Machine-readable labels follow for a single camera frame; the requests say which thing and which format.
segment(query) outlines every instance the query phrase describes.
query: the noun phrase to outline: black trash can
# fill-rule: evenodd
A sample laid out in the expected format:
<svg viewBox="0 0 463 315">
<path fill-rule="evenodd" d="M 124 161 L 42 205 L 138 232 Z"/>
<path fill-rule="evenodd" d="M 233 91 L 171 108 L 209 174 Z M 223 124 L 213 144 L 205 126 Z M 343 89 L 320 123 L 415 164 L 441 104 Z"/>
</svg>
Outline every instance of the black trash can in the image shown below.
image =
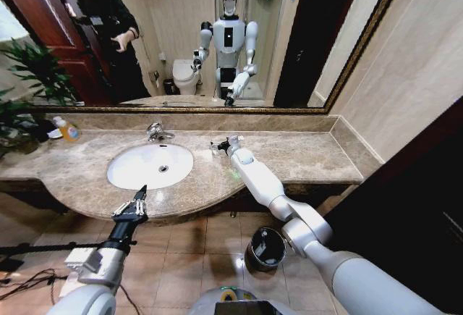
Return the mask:
<svg viewBox="0 0 463 315">
<path fill-rule="evenodd" d="M 177 86 L 174 84 L 174 80 L 171 78 L 168 78 L 163 81 L 164 85 L 164 91 L 166 92 L 167 96 L 174 96 L 179 94 L 179 89 Z"/>
<path fill-rule="evenodd" d="M 267 272 L 276 269 L 285 255 L 283 237 L 272 228 L 261 227 L 247 245 L 245 258 L 254 269 Z"/>
</svg>

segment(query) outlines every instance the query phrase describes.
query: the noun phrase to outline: person's hand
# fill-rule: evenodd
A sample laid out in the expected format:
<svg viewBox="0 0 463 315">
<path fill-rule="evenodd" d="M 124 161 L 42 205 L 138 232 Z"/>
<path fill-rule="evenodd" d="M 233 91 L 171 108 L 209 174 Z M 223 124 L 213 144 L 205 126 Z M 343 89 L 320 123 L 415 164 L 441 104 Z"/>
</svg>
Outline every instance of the person's hand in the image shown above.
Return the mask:
<svg viewBox="0 0 463 315">
<path fill-rule="evenodd" d="M 126 33 L 119 34 L 115 38 L 111 38 L 111 40 L 119 44 L 119 49 L 116 51 L 122 53 L 127 50 L 127 45 L 133 40 L 133 34 L 131 31 L 127 31 Z"/>
</svg>

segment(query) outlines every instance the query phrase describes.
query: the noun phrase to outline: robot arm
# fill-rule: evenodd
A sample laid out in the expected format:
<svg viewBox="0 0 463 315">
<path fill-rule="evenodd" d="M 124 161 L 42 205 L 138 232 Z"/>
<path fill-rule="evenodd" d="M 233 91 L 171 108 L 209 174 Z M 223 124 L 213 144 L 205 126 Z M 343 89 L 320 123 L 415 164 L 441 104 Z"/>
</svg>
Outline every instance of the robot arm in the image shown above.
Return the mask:
<svg viewBox="0 0 463 315">
<path fill-rule="evenodd" d="M 212 39 L 212 25 L 209 22 L 201 24 L 200 48 L 193 51 L 193 72 L 197 72 L 203 66 L 203 62 L 209 56 L 209 44 Z"/>
<path fill-rule="evenodd" d="M 47 315 L 113 315 L 124 260 L 130 252 L 137 226 L 148 220 L 146 185 L 114 213 L 114 228 L 98 250 L 75 248 L 64 262 L 77 272 L 77 288 L 68 293 Z"/>
<path fill-rule="evenodd" d="M 216 146 L 223 149 L 256 201 L 287 222 L 283 236 L 294 251 L 319 268 L 328 288 L 352 315 L 442 314 L 409 288 L 368 260 L 348 251 L 326 248 L 332 231 L 311 206 L 287 198 L 281 181 L 252 152 L 242 148 L 242 137 L 231 136 Z"/>
<path fill-rule="evenodd" d="M 229 86 L 229 93 L 225 100 L 225 106 L 232 106 L 234 101 L 237 100 L 242 91 L 249 83 L 251 76 L 258 73 L 256 64 L 253 64 L 255 54 L 255 42 L 258 38 L 258 24 L 256 22 L 249 22 L 246 27 L 246 65 L 243 72 L 235 77 L 233 83 Z"/>
</svg>

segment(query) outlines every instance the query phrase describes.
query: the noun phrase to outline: gold mirror frame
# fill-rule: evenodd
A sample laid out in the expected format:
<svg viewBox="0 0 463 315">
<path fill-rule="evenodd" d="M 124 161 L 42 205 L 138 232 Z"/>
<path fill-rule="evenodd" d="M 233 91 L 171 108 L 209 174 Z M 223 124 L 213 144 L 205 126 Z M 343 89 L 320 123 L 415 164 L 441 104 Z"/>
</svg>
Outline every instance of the gold mirror frame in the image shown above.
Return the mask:
<svg viewBox="0 0 463 315">
<path fill-rule="evenodd" d="M 352 49 L 349 58 L 344 65 L 341 74 L 339 74 L 330 95 L 326 99 L 323 107 L 307 107 L 307 108 L 278 108 L 278 107 L 150 107 L 150 106 L 32 106 L 28 109 L 29 112 L 66 112 L 66 113 L 119 113 L 119 114 L 140 114 L 140 113 L 217 113 L 217 114 L 328 114 L 333 107 L 336 99 L 341 93 L 342 88 L 353 73 L 363 51 L 367 48 L 371 38 L 373 37 L 380 21 L 383 19 L 392 0 L 378 0 L 375 5 L 367 24 L 363 28 L 360 37 L 358 38 L 354 48 Z"/>
</svg>

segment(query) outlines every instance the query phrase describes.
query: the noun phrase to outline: man in black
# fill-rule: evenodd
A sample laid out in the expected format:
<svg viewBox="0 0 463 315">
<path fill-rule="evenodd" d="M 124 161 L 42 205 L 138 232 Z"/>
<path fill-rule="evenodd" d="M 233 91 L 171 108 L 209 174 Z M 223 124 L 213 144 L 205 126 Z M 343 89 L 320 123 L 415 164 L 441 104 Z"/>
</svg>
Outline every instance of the man in black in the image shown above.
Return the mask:
<svg viewBox="0 0 463 315">
<path fill-rule="evenodd" d="M 110 83 L 118 102 L 150 96 L 131 41 L 139 36 L 135 18 L 122 0 L 78 0 L 84 18 L 78 22 L 92 25 L 110 64 Z M 75 13 L 68 6 L 71 16 Z"/>
</svg>

